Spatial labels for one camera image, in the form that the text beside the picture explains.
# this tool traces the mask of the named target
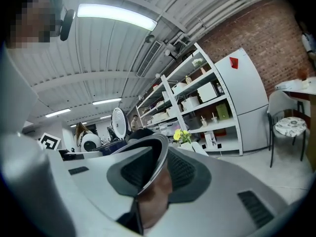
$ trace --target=cushion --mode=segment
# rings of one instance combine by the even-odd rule
[[[276,130],[287,137],[300,135],[306,130],[306,127],[305,121],[297,117],[282,118],[275,125]]]

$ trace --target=flower pot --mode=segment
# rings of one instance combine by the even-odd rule
[[[193,151],[193,152],[194,152],[193,147],[192,147],[192,144],[190,144],[189,142],[182,143],[179,148],[184,149],[184,150]]]

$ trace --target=red tag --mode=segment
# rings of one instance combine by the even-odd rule
[[[237,58],[233,58],[233,57],[229,57],[230,61],[231,61],[231,66],[233,69],[238,69],[238,59]]]

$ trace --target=bottle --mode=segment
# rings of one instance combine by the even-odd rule
[[[202,71],[202,75],[204,75],[206,73],[205,69],[204,68],[200,68],[201,71]]]
[[[191,77],[189,77],[189,76],[186,76],[186,83],[187,84],[189,84],[189,83],[191,83],[192,82],[192,79],[191,79]]]
[[[220,95],[224,95],[223,88],[221,87],[221,85],[219,83],[216,84],[216,87],[217,87],[218,92],[220,93]]]

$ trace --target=chair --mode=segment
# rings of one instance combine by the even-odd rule
[[[269,129],[270,129],[269,151],[270,151],[271,142],[272,142],[270,167],[272,167],[272,163],[273,163],[273,153],[274,153],[276,133],[282,134],[286,137],[293,137],[292,145],[294,145],[296,137],[303,133],[304,135],[303,135],[301,161],[303,160],[304,149],[305,149],[305,139],[306,139],[306,128],[307,128],[306,123],[304,120],[297,117],[284,118],[284,111],[291,110],[292,116],[293,116],[293,110],[297,108],[297,110],[300,111],[300,107],[302,109],[301,113],[304,114],[303,103],[290,98],[283,91],[275,91],[270,95],[269,107],[268,107],[268,119],[269,119]]]

